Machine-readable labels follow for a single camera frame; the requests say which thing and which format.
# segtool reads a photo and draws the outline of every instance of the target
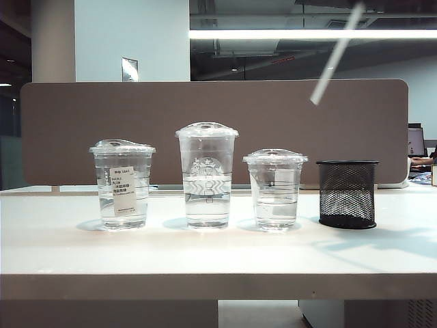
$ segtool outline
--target white desk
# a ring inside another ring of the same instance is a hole
[[[180,193],[121,232],[98,229],[97,195],[0,199],[4,300],[437,298],[436,187],[376,191],[370,230],[319,224],[318,191],[302,191],[285,234],[257,230],[250,195],[213,232],[185,228]]]

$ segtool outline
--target gray partition panel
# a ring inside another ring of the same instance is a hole
[[[319,160],[380,161],[378,183],[407,174],[408,88],[401,80],[331,81],[318,107],[316,81],[30,83],[23,87],[23,161],[34,185],[95,184],[88,147],[128,139],[156,147],[151,182],[181,183],[175,131],[215,121],[240,132],[234,183],[248,183],[242,156],[260,148],[308,155],[302,183],[318,183]]]

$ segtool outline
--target plastic cup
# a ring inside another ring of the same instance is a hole
[[[100,216],[106,229],[144,226],[155,148],[126,140],[102,140],[94,154]]]
[[[176,131],[190,228],[227,226],[237,136],[238,131],[213,122],[193,123]]]
[[[257,225],[284,231],[296,221],[300,172],[306,156],[284,149],[261,149],[245,157]]]

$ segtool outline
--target desk leg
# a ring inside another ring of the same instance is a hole
[[[218,305],[206,301],[2,301],[7,328],[219,327]]]

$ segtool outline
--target framed sign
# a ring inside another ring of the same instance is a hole
[[[122,57],[122,81],[138,82],[138,61]]]

